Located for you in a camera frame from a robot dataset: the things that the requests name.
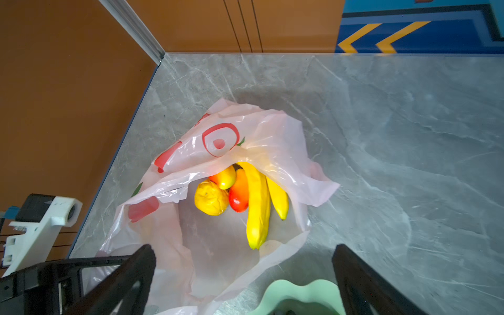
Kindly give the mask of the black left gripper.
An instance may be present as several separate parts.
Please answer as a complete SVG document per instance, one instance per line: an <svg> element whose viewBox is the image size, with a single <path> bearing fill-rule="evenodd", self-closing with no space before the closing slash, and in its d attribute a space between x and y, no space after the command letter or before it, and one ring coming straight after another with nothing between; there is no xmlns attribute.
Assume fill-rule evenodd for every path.
<svg viewBox="0 0 504 315"><path fill-rule="evenodd" d="M84 295L83 269L118 266L129 256L42 262L1 278L1 314L63 314Z"/></svg>

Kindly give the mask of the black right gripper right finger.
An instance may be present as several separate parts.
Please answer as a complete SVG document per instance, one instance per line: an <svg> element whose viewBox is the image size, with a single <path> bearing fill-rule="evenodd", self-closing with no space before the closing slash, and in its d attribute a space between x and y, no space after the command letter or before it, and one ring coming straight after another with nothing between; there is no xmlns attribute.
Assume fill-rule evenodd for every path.
<svg viewBox="0 0 504 315"><path fill-rule="evenodd" d="M347 314L426 315L347 245L336 246L332 263Z"/></svg>

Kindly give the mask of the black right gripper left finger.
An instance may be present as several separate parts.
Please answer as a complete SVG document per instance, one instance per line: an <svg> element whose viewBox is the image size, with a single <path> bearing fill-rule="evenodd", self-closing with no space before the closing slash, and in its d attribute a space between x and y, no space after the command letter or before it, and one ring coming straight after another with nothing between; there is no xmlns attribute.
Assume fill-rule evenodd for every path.
<svg viewBox="0 0 504 315"><path fill-rule="evenodd" d="M143 314L156 267L156 255L143 245L124 256L118 268L89 293L74 303L65 314Z"/></svg>

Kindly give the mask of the pink printed plastic bag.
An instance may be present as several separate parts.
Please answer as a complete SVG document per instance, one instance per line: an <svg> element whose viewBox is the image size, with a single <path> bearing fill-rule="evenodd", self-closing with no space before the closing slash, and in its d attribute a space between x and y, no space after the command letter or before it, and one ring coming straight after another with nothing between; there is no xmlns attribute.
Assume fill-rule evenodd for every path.
<svg viewBox="0 0 504 315"><path fill-rule="evenodd" d="M255 209L211 216L195 206L199 183L242 165L287 193L286 219ZM151 245L156 269L144 312L212 314L303 247L308 208L327 202L338 187L308 157L299 120L221 99L151 163L117 208L98 255L130 255Z"/></svg>

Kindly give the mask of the yellow banana bunch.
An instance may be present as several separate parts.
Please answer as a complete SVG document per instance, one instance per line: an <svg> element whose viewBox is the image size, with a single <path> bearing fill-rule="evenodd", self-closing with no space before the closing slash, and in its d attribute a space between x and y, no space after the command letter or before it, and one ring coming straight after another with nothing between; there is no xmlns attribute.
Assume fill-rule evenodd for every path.
<svg viewBox="0 0 504 315"><path fill-rule="evenodd" d="M287 192L256 167L239 162L244 170L249 192L246 236L251 249L259 250L269 233L271 206L283 221L287 219L290 203Z"/></svg>

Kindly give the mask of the yellow lemon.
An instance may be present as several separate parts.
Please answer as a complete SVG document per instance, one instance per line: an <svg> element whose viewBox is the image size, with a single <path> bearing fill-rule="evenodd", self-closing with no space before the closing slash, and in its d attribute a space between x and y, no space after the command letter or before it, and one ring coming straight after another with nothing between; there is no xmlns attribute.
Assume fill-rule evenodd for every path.
<svg viewBox="0 0 504 315"><path fill-rule="evenodd" d="M194 195L195 206L210 216L223 214L229 206L228 192L217 184L207 180L199 183Z"/></svg>

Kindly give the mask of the small red orange mango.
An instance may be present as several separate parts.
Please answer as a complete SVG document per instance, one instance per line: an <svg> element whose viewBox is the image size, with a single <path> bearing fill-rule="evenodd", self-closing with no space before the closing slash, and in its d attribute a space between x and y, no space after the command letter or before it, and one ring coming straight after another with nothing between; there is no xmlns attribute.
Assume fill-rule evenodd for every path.
<svg viewBox="0 0 504 315"><path fill-rule="evenodd" d="M229 190L229 204L237 213L243 213L249 204L248 180L243 169L236 171L236 181Z"/></svg>

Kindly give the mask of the red yellow mango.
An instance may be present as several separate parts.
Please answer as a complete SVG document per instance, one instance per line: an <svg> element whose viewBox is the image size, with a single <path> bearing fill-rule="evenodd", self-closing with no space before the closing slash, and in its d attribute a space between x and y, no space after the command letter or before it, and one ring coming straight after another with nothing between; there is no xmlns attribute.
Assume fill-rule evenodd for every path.
<svg viewBox="0 0 504 315"><path fill-rule="evenodd" d="M224 169L216 175L209 177L221 190L230 189L236 182L236 170L233 165Z"/></svg>

